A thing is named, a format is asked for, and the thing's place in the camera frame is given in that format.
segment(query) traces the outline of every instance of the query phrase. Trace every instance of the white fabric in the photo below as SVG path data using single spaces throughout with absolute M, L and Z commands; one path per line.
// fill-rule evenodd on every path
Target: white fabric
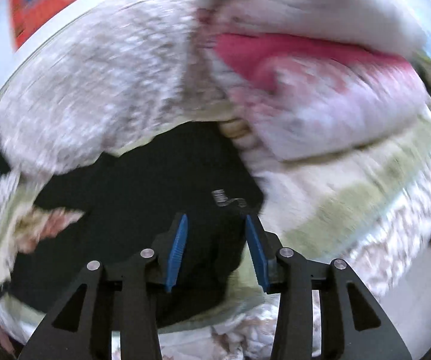
M 193 2 L 110 0 L 48 41 L 0 99 L 9 164 L 45 181 L 206 112 L 230 118 L 191 40 Z
M 332 60 L 276 58 L 275 94 L 231 90 L 257 136 L 279 160 L 348 150 L 400 131 L 430 97 L 407 62 L 344 66 Z
M 198 0 L 214 9 L 220 0 Z M 233 0 L 214 19 L 221 32 L 285 33 L 365 46 L 410 58 L 426 34 L 404 0 Z

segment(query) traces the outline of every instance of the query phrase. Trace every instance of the screw head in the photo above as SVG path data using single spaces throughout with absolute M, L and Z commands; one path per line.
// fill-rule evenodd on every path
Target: screw head
M 334 266 L 337 269 L 343 270 L 343 269 L 347 268 L 347 263 L 343 259 L 336 259 L 334 261 Z
M 294 255 L 294 251 L 289 247 L 283 247 L 279 250 L 279 253 L 283 257 L 292 257 Z
M 87 264 L 87 269 L 89 271 L 97 271 L 97 269 L 100 268 L 100 262 L 99 261 L 91 261 L 90 263 Z
M 144 257 L 144 259 L 149 259 L 150 257 L 153 257 L 155 252 L 152 249 L 144 249 L 140 252 L 140 256 Z

